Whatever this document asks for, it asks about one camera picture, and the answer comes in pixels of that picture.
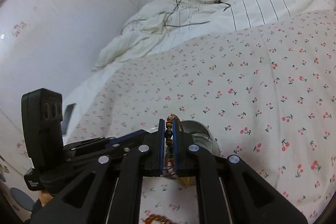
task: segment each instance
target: cherry print sheet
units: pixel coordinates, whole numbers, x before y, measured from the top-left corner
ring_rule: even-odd
[[[185,27],[164,27],[165,13],[174,11],[176,0],[155,0],[131,17],[125,24],[122,35],[115,37],[101,50],[96,68],[104,69],[97,71],[63,98],[64,106],[77,103],[68,125],[70,134],[63,138],[64,143],[68,143],[68,136],[87,112],[95,94],[111,75],[130,59],[164,52],[208,33],[256,27],[286,20],[303,12],[333,10],[336,7],[336,0],[221,0],[231,5],[231,8],[224,10],[227,5],[216,4],[216,0],[177,1],[180,2],[178,9],[171,15],[167,24],[186,25]]]
[[[120,137],[175,113],[208,126],[312,223],[335,190],[336,13],[193,38],[133,59],[96,94],[70,141]],[[141,218],[197,223],[194,186],[144,181]]]

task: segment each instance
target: white duvet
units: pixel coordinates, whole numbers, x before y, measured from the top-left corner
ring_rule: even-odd
[[[63,101],[63,106],[77,103],[64,137],[67,143],[79,119],[92,103],[105,81],[127,60],[168,50],[188,39],[211,32],[229,32],[290,18],[302,12],[334,9],[336,0],[155,0],[145,5],[125,24],[122,35],[114,38],[100,52],[94,70],[100,70]],[[166,13],[172,13],[165,27]]]

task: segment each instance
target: blue round object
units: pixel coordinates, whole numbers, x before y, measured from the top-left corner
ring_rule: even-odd
[[[30,212],[33,210],[34,201],[25,192],[17,188],[11,188],[10,194],[12,195],[16,203],[19,204],[23,209]]]
[[[3,174],[0,174],[0,179],[1,179],[3,182],[6,182],[6,179],[5,179],[5,177],[4,177]]]

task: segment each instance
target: metal screw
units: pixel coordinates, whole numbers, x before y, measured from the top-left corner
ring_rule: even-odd
[[[147,152],[149,150],[149,146],[146,144],[140,145],[139,146],[139,151],[140,152]]]
[[[105,163],[108,163],[109,162],[109,157],[108,156],[100,156],[99,159],[98,159],[98,162],[100,164],[105,164]]]
[[[236,156],[236,155],[232,155],[232,156],[229,157],[229,161],[233,164],[239,163],[239,160],[240,160],[239,157]]]
[[[197,152],[200,149],[200,147],[197,144],[192,144],[192,145],[189,145],[188,149],[191,152]]]

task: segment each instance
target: beaded bracelet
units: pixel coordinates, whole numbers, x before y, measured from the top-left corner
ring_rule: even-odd
[[[177,122],[179,130],[181,130],[182,132],[184,132],[183,129],[183,125],[180,121],[180,119],[175,115],[175,114],[170,114],[167,117],[167,121],[166,121],[166,131],[165,131],[165,139],[166,139],[166,145],[167,145],[167,161],[165,161],[165,167],[166,170],[168,171],[168,173],[166,175],[164,175],[167,178],[170,179],[176,179],[176,175],[175,175],[175,164],[174,164],[174,156],[173,156],[173,142],[171,137],[173,136],[173,131],[172,131],[172,126],[173,126],[173,121],[175,120],[175,122]],[[177,178],[179,180],[179,182],[183,185],[183,186],[189,186],[192,183],[191,178],[187,177],[187,178]]]
[[[160,216],[160,215],[150,215],[148,218],[144,220],[144,224],[151,224],[154,220],[161,222],[162,224],[177,224],[175,222],[172,222],[165,216]]]

